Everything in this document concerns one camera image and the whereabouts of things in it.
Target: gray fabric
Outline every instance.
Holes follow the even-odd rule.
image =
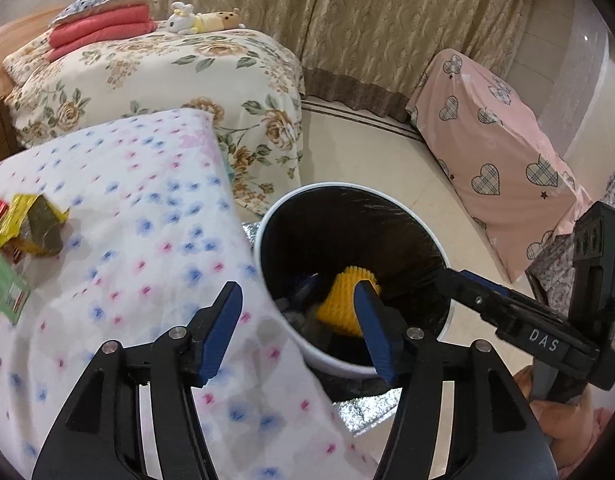
[[[615,172],[607,183],[601,202],[615,208]],[[559,236],[528,269],[545,289],[549,306],[563,314],[567,314],[574,286],[573,254],[574,235]]]

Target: yellow snack package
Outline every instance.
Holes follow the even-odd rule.
[[[59,254],[63,248],[60,229],[69,212],[62,213],[43,195],[14,195],[0,220],[0,248],[9,244],[35,256]]]

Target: floral bedspread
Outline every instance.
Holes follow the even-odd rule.
[[[9,95],[28,148],[80,128],[173,108],[214,114],[236,203],[258,214],[300,186],[300,62],[255,30],[102,41],[36,70]]]

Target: beige patterned curtain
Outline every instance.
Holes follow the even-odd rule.
[[[166,18],[176,0],[158,0]],[[302,60],[307,93],[406,120],[431,58],[454,48],[496,75],[510,68],[532,0],[181,0],[197,12],[239,7],[244,23]]]
[[[500,76],[531,0],[318,0],[302,62],[309,94],[406,120],[432,57],[454,48]]]

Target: pillow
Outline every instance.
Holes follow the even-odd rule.
[[[50,23],[51,27],[63,23],[76,22],[93,14],[101,14],[108,10],[131,7],[135,5],[149,5],[153,0],[77,0],[69,7],[63,9]]]
[[[3,60],[3,67],[18,86],[24,85],[32,72],[48,65],[48,53],[52,49],[48,40],[51,32],[46,30]]]
[[[76,41],[60,46],[54,49],[48,56],[48,61],[53,62],[65,54],[81,48],[82,46],[89,45],[91,43],[97,43],[98,41],[108,40],[127,40],[127,38],[136,38],[143,34],[149,34],[154,32],[158,25],[156,22],[147,23],[128,23],[126,25],[112,25],[111,27],[105,27],[101,30],[88,34],[83,38],[79,38]]]
[[[147,5],[124,7],[108,10],[101,14],[89,16],[78,22],[59,25],[50,34],[50,46],[59,48],[73,41],[84,38],[93,32],[112,25],[127,25],[129,23],[147,23],[150,21],[150,8]]]

